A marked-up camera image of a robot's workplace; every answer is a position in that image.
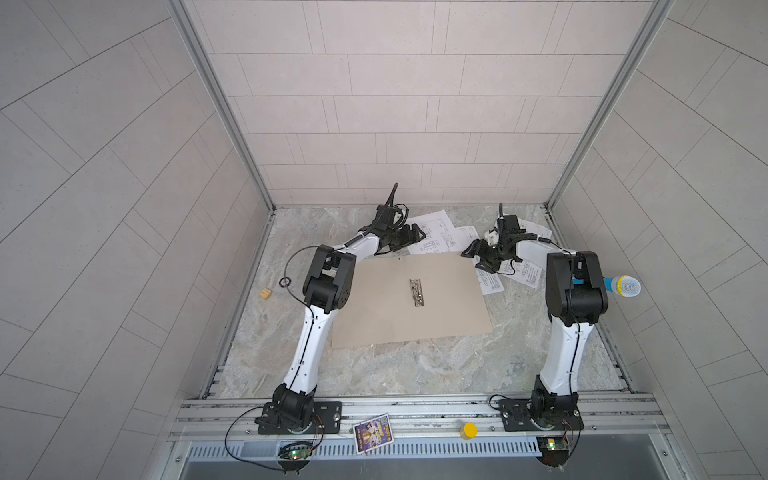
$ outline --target yellow bottle lid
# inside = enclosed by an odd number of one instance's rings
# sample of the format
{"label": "yellow bottle lid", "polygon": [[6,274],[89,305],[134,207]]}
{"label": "yellow bottle lid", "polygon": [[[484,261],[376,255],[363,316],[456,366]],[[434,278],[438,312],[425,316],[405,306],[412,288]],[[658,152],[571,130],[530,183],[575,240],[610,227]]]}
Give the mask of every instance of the yellow bottle lid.
{"label": "yellow bottle lid", "polygon": [[478,436],[478,428],[474,423],[465,423],[460,433],[464,440],[473,439]]}

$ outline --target purple booklet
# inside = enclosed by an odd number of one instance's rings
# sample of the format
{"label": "purple booklet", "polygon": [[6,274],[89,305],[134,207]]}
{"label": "purple booklet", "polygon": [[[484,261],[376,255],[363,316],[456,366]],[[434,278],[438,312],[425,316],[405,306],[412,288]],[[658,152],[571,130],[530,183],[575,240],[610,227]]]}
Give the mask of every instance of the purple booklet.
{"label": "purple booklet", "polygon": [[389,427],[389,415],[381,415],[373,420],[353,426],[355,432],[355,450],[358,454],[377,449],[395,441]]}

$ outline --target grey tile wall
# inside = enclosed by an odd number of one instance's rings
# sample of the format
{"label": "grey tile wall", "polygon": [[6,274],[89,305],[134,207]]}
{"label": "grey tile wall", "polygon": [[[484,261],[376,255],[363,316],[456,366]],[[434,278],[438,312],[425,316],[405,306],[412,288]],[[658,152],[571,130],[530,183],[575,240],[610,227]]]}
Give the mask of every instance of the grey tile wall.
{"label": "grey tile wall", "polygon": [[603,321],[697,478],[768,478],[767,15],[678,0],[554,209],[606,275],[643,283]]}
{"label": "grey tile wall", "polygon": [[546,200],[650,2],[185,5],[288,205]]}
{"label": "grey tile wall", "polygon": [[269,212],[161,0],[0,18],[0,476],[138,480]]}

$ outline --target black mounting plate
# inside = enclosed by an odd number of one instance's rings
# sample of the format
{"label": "black mounting plate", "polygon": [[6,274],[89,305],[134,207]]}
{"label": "black mounting plate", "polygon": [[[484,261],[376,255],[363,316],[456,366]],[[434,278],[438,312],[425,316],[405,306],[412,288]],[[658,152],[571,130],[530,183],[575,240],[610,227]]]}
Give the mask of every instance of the black mounting plate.
{"label": "black mounting plate", "polygon": [[[537,427],[531,420],[528,411],[530,399],[499,399],[498,406],[502,410],[502,423],[505,432],[549,432]],[[564,428],[563,420],[568,422],[571,430],[583,430],[584,422],[578,410],[565,412],[564,415],[551,416],[548,421],[554,423],[553,432],[561,432]]]}
{"label": "black mounting plate", "polygon": [[[265,424],[270,423],[272,425],[279,425],[277,412],[275,412],[273,405],[272,402],[268,402],[264,405],[264,409],[261,411],[261,418],[264,419]],[[326,435],[339,433],[339,430],[341,429],[341,402],[315,402],[315,413],[323,421],[323,428],[325,429]],[[336,413],[339,414],[338,420],[333,419],[333,416]],[[306,430],[306,434],[312,435],[315,432],[316,422],[317,420],[313,416],[312,423],[310,423],[310,427]],[[271,425],[259,424],[258,432],[259,435],[295,435],[295,432],[291,432],[283,425],[274,427]]]}

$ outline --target metal corner post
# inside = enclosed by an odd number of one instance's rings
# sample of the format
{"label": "metal corner post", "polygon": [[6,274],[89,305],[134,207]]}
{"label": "metal corner post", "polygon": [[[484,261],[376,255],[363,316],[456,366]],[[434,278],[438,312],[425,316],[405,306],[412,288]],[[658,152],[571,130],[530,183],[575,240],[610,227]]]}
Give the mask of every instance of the metal corner post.
{"label": "metal corner post", "polygon": [[576,145],[574,153],[571,155],[571,159],[565,165],[565,169],[560,176],[560,180],[558,180],[558,184],[554,187],[552,194],[545,202],[547,210],[551,211],[558,201],[560,201],[565,187],[576,174],[576,169],[587,155],[594,139],[597,138],[598,133],[600,133],[600,129],[603,127],[608,115],[611,113],[611,110],[613,110],[621,93],[627,86],[630,77],[640,64],[640,60],[642,60],[643,55],[645,55],[645,51],[648,49],[650,43],[661,28],[661,25],[664,23],[664,19],[667,17],[667,12],[673,3],[674,0],[656,0],[650,7],[650,11],[648,11],[648,14],[643,20],[643,24],[640,26],[637,35],[635,35],[634,40],[627,50],[627,54],[621,61],[621,65],[619,65],[619,69],[616,71],[614,79],[611,81],[608,90],[600,100],[600,104],[592,115],[592,119],[589,120],[589,125],[587,126],[587,129],[584,130],[584,134],[581,136],[578,145]]}
{"label": "metal corner post", "polygon": [[243,159],[243,162],[245,163],[250,176],[253,178],[253,181],[256,182],[256,185],[259,188],[259,192],[261,193],[261,197],[264,199],[264,203],[273,214],[275,211],[275,203],[272,201],[270,192],[267,190],[264,180],[256,168],[256,162],[253,161],[253,155],[248,149],[245,138],[243,138],[243,133],[237,126],[237,121],[235,120],[234,114],[232,113],[232,109],[227,103],[227,96],[224,95],[221,85],[216,79],[214,68],[208,61],[208,57],[205,54],[203,45],[200,43],[200,39],[197,37],[197,33],[194,30],[192,21],[190,20],[189,14],[187,13],[187,8],[184,6],[184,1],[167,0],[167,5],[170,16],[174,20],[174,23],[176,24],[179,33],[181,34],[181,39],[187,46],[187,50],[192,57],[192,61],[194,62],[197,71],[200,73],[200,77],[203,79],[203,84],[210,92],[211,98],[214,101],[214,106],[221,115],[224,128],[227,129],[227,133],[232,139],[235,150],[237,150],[240,158]]}

